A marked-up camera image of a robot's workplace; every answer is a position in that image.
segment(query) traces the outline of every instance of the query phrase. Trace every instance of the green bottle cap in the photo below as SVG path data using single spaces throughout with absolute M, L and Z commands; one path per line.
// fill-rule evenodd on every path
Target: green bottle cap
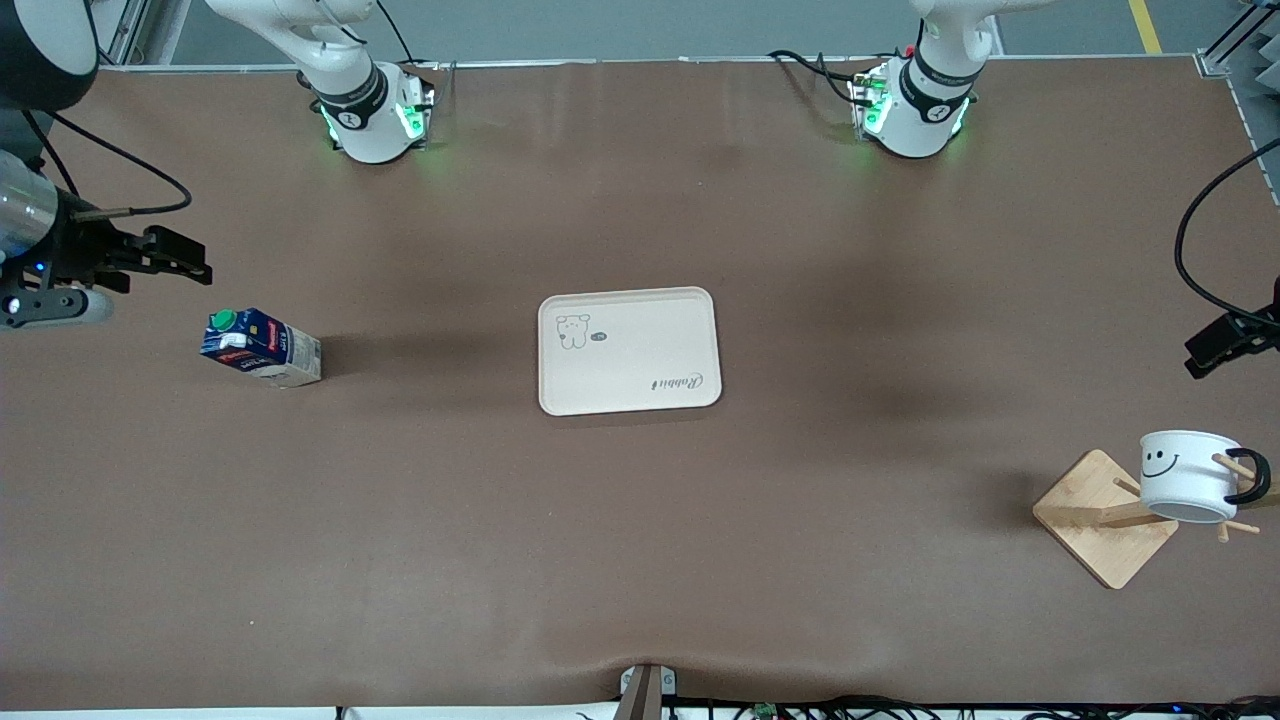
M 214 329 L 218 332 L 227 332 L 232 329 L 232 325 L 236 324 L 236 310 L 223 307 L 218 313 L 214 313 L 212 324 Z

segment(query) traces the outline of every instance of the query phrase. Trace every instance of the black cable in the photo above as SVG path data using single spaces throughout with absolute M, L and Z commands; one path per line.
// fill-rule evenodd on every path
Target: black cable
M 1249 29 L 1244 31 L 1244 33 L 1239 38 L 1236 38 L 1236 41 L 1230 47 L 1226 49 L 1226 53 L 1222 53 L 1222 56 L 1217 61 L 1225 63 L 1226 58 L 1230 56 L 1231 53 L 1235 53 L 1235 49 L 1243 45 L 1245 40 L 1252 37 L 1254 32 L 1258 32 L 1258 28 L 1262 27 L 1262 23 L 1271 19 L 1271 15 L 1274 14 L 1276 14 L 1274 9 L 1267 10 L 1266 14 L 1262 15 L 1262 19 L 1253 23 L 1253 27 L 1251 27 Z
M 1247 715 L 1262 712 L 1271 717 L 1280 716 L 1280 696 L 1245 696 L 1230 702 L 1234 707 L 1228 707 L 1226 720 L 1240 720 Z
M 399 33 L 399 26 L 392 19 L 392 14 L 387 12 L 387 6 L 383 5 L 383 0 L 378 0 L 378 9 L 383 12 L 383 17 L 387 18 L 387 24 L 392 26 L 392 32 L 396 33 L 396 40 L 399 40 L 401 49 L 404 50 L 404 63 L 421 63 L 422 59 L 415 58 L 412 53 L 408 51 L 408 44 L 404 42 L 404 36 Z
M 1208 46 L 1208 50 L 1204 51 L 1204 56 L 1208 58 L 1210 55 L 1212 55 L 1213 51 L 1217 50 L 1217 46 L 1221 45 L 1222 41 L 1226 40 L 1228 36 L 1231 35 L 1233 31 L 1235 31 L 1235 28 L 1240 27 L 1240 23 L 1243 23 L 1244 20 L 1249 19 L 1249 15 L 1252 15 L 1253 10 L 1257 10 L 1257 9 L 1258 9 L 1257 5 L 1249 5 L 1248 10 L 1244 10 L 1243 13 L 1240 13 L 1240 17 L 1235 18 L 1235 22 L 1231 23 L 1231 27 L 1226 28 L 1226 32 L 1224 32 L 1221 36 L 1219 36 L 1219 38 L 1213 41 L 1213 45 Z
M 133 163 L 134 165 L 138 165 L 140 168 L 150 172 L 151 174 L 156 176 L 157 178 L 160 178 L 160 179 L 165 181 L 166 183 L 172 184 L 174 187 L 174 190 L 177 190 L 178 192 L 182 193 L 182 200 L 180 201 L 172 202 L 169 205 L 156 205 L 154 208 L 128 208 L 128 214 L 129 215 L 159 215 L 161 213 L 173 213 L 174 210 L 182 210 L 183 208 L 191 205 L 191 200 L 192 200 L 191 191 L 187 190 L 186 186 L 183 186 L 180 182 L 178 182 L 177 179 L 174 179 L 174 177 L 170 176 L 169 173 L 166 173 L 166 172 L 161 170 L 160 168 L 152 165 L 151 163 L 147 163 L 146 160 L 143 160 L 142 158 L 138 158 L 137 155 L 129 152 L 128 150 L 123 150 L 120 147 L 116 147 L 115 145 L 111 145 L 110 142 L 108 142 L 108 141 L 102 140 L 101 137 L 99 137 L 99 136 L 88 132 L 87 129 L 79 127 L 78 124 L 76 124 L 76 123 L 68 120 L 67 118 L 59 115 L 58 113 L 49 113 L 49 117 L 52 118 L 52 119 L 55 119 L 55 120 L 58 120 L 59 123 L 67 126 L 67 129 L 70 129 L 72 132 L 79 135 L 81 137 L 91 140 L 91 141 L 96 142 L 97 145 L 101 145 L 102 147 L 110 150 L 111 152 L 115 152 L 120 158 L 124 158 L 125 160 Z
M 356 37 L 355 35 L 351 35 L 351 31 L 347 29 L 347 26 L 338 26 L 338 29 L 340 29 L 343 35 L 346 35 L 347 37 L 355 40 L 356 42 L 358 42 L 361 45 L 369 45 L 367 40 L 362 40 L 360 37 Z
M 773 58 L 774 60 L 780 61 L 782 60 L 782 58 L 787 58 L 788 60 L 795 60 L 796 63 L 800 63 L 800 65 L 803 65 L 806 70 L 814 72 L 827 78 L 827 85 L 831 86 L 831 91 L 835 92 L 836 96 L 844 100 L 845 102 L 858 105 L 859 108 L 872 106 L 869 101 L 851 97 L 847 92 L 840 90 L 840 86 L 836 85 L 836 81 L 851 82 L 854 79 L 854 76 L 832 72 L 831 68 L 827 67 L 827 60 L 822 56 L 822 53 L 818 53 L 818 64 L 810 63 L 803 55 L 792 53 L 791 50 L 774 50 L 773 53 L 769 53 L 769 58 Z
M 877 716 L 877 715 L 879 715 L 882 712 L 884 715 L 888 715 L 893 720 L 902 720 L 901 715 L 899 715 L 897 712 L 893 712 L 891 708 L 887 708 L 887 707 L 877 707 L 877 708 L 872 710 L 870 712 L 868 712 L 865 715 L 859 715 L 856 717 L 856 720 L 867 720 L 868 717 L 874 717 L 874 716 Z
M 54 145 L 49 142 L 49 137 L 45 135 L 45 131 L 40 129 L 40 123 L 36 122 L 36 117 L 31 114 L 31 110 L 23 110 L 22 118 L 27 120 L 27 127 L 31 128 L 31 132 L 36 133 L 36 137 L 40 138 L 40 143 L 45 146 L 45 152 L 49 152 L 49 159 L 58 165 L 58 173 L 63 176 L 63 182 L 67 183 L 67 190 L 72 191 L 72 195 L 79 195 L 79 191 L 76 190 L 76 181 L 73 181 L 72 174 L 67 172 L 67 165 L 64 165 L 63 159 L 58 156 L 58 151 L 54 150 Z
M 788 60 L 795 60 L 796 63 L 800 63 L 809 72 L 817 73 L 819 76 L 828 74 L 824 73 L 820 67 L 810 63 L 804 55 L 800 55 L 799 53 L 794 53 L 791 50 L 774 50 L 773 53 L 769 53 L 769 58 L 773 58 L 774 60 L 781 60 L 782 58 L 786 58 Z M 846 76 L 844 73 L 829 73 L 829 76 L 835 79 L 844 82 L 854 79 L 854 76 Z
M 1179 711 L 1174 712 L 1174 707 L 1178 707 Z M 1135 705 L 1133 707 L 1107 715 L 1107 717 L 1108 720 L 1124 720 L 1130 715 L 1147 711 L 1171 712 L 1175 715 L 1194 715 L 1201 720 L 1213 720 L 1213 716 L 1208 711 L 1190 702 L 1147 702 L 1143 705 Z
M 369 45 L 367 40 L 361 40 L 361 38 L 356 37 L 355 35 L 351 33 L 349 29 L 347 29 L 347 26 L 338 23 L 338 18 L 334 17 L 333 10 L 329 9 L 329 5 L 324 0 L 316 0 L 316 5 L 320 5 L 320 12 L 323 12 L 325 14 L 325 17 L 329 18 L 330 22 L 333 22 L 334 24 L 337 24 L 338 29 L 340 29 L 343 35 L 346 35 L 351 40 L 358 42 L 360 45 Z
M 844 90 L 840 90 L 840 86 L 836 85 L 836 78 L 831 74 L 831 69 L 827 68 L 827 60 L 824 60 L 822 58 L 822 53 L 818 53 L 818 67 L 822 68 L 822 76 L 824 78 L 827 78 L 827 85 L 831 86 L 831 91 L 836 94 L 836 97 L 840 97 L 841 100 L 844 100 L 845 102 L 849 102 L 851 105 L 858 105 L 859 108 L 870 108 L 872 106 L 872 102 L 869 100 L 863 100 L 860 97 L 852 97 L 851 95 L 849 95 Z
M 1183 243 L 1187 240 L 1187 225 L 1192 222 L 1192 215 L 1196 214 L 1196 209 L 1199 208 L 1201 202 L 1203 202 L 1204 199 L 1208 197 L 1208 195 L 1213 192 L 1213 190 L 1217 186 L 1222 184 L 1222 182 L 1226 181 L 1226 178 L 1235 174 L 1236 170 L 1257 160 L 1262 155 L 1266 155 L 1267 152 L 1275 150 L 1276 147 L 1280 147 L 1280 137 L 1272 140 L 1271 142 L 1263 145 L 1262 147 L 1258 147 L 1253 152 L 1249 152 L 1244 158 L 1239 159 L 1234 165 L 1222 170 L 1216 178 L 1211 179 L 1208 184 L 1204 186 L 1204 190 L 1199 191 L 1199 195 L 1197 195 L 1196 199 L 1192 200 L 1192 204 L 1187 208 L 1187 213 L 1183 214 L 1181 222 L 1178 223 L 1178 236 L 1174 238 L 1174 266 L 1178 268 L 1178 275 L 1183 278 L 1183 282 L 1187 283 L 1187 287 L 1192 288 L 1196 292 L 1196 295 L 1199 295 L 1201 297 L 1212 302 L 1213 305 L 1217 305 L 1222 310 L 1226 310 L 1228 313 L 1233 313 L 1235 315 L 1239 315 L 1261 325 L 1266 325 L 1268 328 L 1280 328 L 1280 323 L 1263 318 L 1262 315 L 1249 313 L 1243 307 L 1236 307 L 1235 305 L 1231 305 L 1230 302 L 1204 290 L 1198 282 L 1196 282 L 1192 278 L 1192 274 L 1187 272 L 1187 265 L 1183 264 Z

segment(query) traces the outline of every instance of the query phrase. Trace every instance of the black mug handle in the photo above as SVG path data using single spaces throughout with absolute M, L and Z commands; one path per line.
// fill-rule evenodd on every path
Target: black mug handle
M 1251 502 L 1262 500 L 1262 496 L 1271 489 L 1271 464 L 1267 459 L 1262 456 L 1257 450 L 1249 450 L 1248 447 L 1233 447 L 1226 451 L 1228 457 L 1248 457 L 1253 460 L 1253 466 L 1257 468 L 1254 474 L 1254 486 L 1249 492 L 1242 492 L 1238 495 L 1229 495 L 1222 500 L 1231 505 L 1248 505 Z

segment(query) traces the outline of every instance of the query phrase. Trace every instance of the brown table surface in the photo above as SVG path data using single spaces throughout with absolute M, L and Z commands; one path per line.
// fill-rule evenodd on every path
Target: brown table surface
M 3 357 L 0 703 L 541 703 L 641 661 L 686 696 L 1157 701 L 1280 691 L 1280 512 L 1103 589 L 1032 518 L 1101 447 L 1280 459 L 1274 355 L 1193 382 L 1171 263 L 1249 150 L 1192 60 L 1000 61 L 938 158 L 772 64 L 463 70 L 435 145 L 332 152 L 291 74 L 104 74 L 72 115 L 182 178 L 216 283 L 134 281 Z M 100 206 L 172 191 L 54 135 Z M 1280 268 L 1257 172 L 1188 263 Z M 140 229 L 145 223 L 122 222 Z M 554 419 L 535 313 L 696 284 L 723 398 Z M 324 338 L 278 392 L 200 357 L 255 305 Z

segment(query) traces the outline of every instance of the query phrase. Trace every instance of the mug rack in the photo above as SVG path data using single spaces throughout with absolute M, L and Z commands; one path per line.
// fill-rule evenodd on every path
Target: mug rack
M 1253 470 L 1224 455 L 1213 461 L 1240 478 L 1240 492 L 1254 483 Z M 1170 520 L 1147 510 L 1137 498 L 1138 483 L 1101 450 L 1084 454 L 1033 507 L 1032 514 L 1094 578 L 1111 589 L 1123 588 L 1178 530 Z M 1280 503 L 1280 493 L 1265 496 L 1249 510 Z M 1217 524 L 1219 542 L 1230 532 L 1258 534 L 1254 525 L 1226 520 Z

